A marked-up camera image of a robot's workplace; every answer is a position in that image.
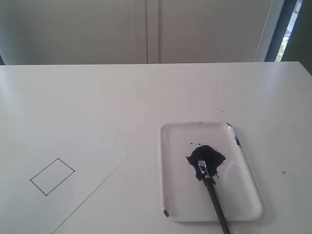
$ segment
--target cabinet door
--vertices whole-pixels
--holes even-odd
[[[145,0],[1,0],[5,64],[146,63]]]
[[[283,0],[147,0],[149,62],[263,61]]]

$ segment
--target plastic tray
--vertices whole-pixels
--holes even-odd
[[[216,192],[228,221],[259,218],[263,205],[233,127],[223,122],[166,124],[159,132],[161,205],[178,222],[218,221],[207,188],[186,156],[200,145],[225,156],[215,176]]]

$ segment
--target white paper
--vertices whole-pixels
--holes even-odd
[[[1,171],[1,234],[52,233],[129,155],[81,149],[24,156]]]

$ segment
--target white tabletop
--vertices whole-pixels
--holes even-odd
[[[69,116],[113,126],[131,156],[56,234],[222,233],[217,223],[175,223],[161,210],[159,127],[193,121],[233,125],[259,189],[263,216],[231,223],[234,234],[311,231],[312,77],[297,62],[1,66],[0,170],[28,141],[40,142],[30,122]]]

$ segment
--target brush handle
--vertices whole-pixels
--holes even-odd
[[[205,179],[203,179],[203,181],[204,181],[204,184],[206,185],[206,187],[208,189],[211,201],[213,202],[214,209],[215,209],[216,215],[218,216],[218,219],[219,219],[221,228],[223,230],[223,233],[224,234],[231,234],[230,229],[228,227],[228,224],[226,222],[226,219],[224,217],[218,196],[216,195],[215,187],[213,185],[213,180],[211,178],[205,178]]]

